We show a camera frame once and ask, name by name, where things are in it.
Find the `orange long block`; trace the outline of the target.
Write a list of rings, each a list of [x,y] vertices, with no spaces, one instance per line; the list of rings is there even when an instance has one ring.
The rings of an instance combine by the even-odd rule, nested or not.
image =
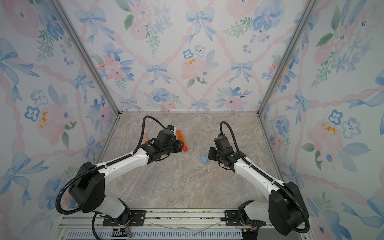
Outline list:
[[[182,143],[182,147],[184,148],[184,147],[187,147],[187,145],[186,145],[186,143],[185,143],[185,140],[183,139],[183,140],[180,140],[181,141],[181,143]]]

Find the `light blue block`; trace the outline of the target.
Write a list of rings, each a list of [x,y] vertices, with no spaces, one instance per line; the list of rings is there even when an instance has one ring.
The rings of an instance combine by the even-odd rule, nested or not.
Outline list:
[[[205,154],[202,154],[202,155],[201,155],[201,160],[202,160],[202,163],[203,163],[203,164],[206,164],[206,163],[208,162],[208,160],[207,160]]]

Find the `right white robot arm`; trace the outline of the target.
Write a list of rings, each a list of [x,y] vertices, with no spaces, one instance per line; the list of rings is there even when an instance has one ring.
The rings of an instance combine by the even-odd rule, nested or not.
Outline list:
[[[236,216],[227,217],[227,220],[244,226],[270,223],[284,236],[293,231],[300,234],[309,232],[309,213],[296,184],[284,183],[272,177],[253,164],[245,154],[234,152],[231,147],[225,150],[211,147],[208,159],[223,164],[225,169],[248,180],[268,200],[267,203],[248,200],[238,207]]]

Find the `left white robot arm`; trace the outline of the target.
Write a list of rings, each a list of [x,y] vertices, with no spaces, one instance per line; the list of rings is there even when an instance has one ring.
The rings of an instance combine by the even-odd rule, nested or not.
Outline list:
[[[154,140],[152,143],[142,144],[136,153],[117,158],[117,163],[108,161],[97,164],[94,168],[81,167],[78,175],[87,171],[90,173],[71,184],[69,193],[83,213],[94,212],[106,215],[115,221],[123,218],[129,220],[131,210],[128,205],[122,200],[107,196],[106,186],[129,171],[162,161],[170,154],[182,152],[183,147],[184,143],[180,140],[171,140],[167,144],[160,144]]]

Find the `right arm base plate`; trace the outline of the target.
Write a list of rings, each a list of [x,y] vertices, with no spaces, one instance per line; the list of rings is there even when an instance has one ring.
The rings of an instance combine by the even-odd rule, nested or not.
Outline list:
[[[245,213],[241,210],[225,210],[225,216],[221,218],[221,221],[224,221],[227,227],[245,227],[251,228],[256,227],[259,223],[261,227],[265,227],[267,223],[259,220],[251,220]]]

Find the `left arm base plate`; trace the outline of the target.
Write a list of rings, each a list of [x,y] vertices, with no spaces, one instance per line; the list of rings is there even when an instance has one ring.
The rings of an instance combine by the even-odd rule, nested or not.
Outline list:
[[[120,217],[113,219],[109,216],[106,216],[103,221],[104,227],[142,227],[144,225],[145,210],[130,210],[124,211]]]

